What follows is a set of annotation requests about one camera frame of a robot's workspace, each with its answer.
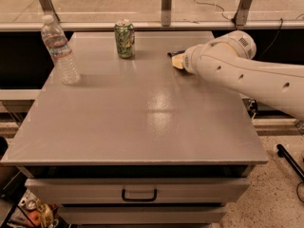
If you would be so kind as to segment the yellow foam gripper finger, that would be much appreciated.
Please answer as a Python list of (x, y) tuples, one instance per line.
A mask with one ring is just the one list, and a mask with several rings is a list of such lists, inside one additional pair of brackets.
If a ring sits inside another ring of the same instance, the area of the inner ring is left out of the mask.
[(178, 54), (172, 57), (171, 59), (172, 61), (172, 66), (177, 68), (177, 69), (184, 69), (183, 66), (183, 55), (182, 54)]

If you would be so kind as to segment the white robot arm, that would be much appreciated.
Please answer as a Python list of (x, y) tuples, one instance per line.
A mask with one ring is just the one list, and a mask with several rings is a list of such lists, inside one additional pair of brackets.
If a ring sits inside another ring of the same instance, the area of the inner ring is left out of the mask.
[(257, 46), (242, 30), (171, 54), (173, 67), (304, 120), (304, 66), (254, 59)]

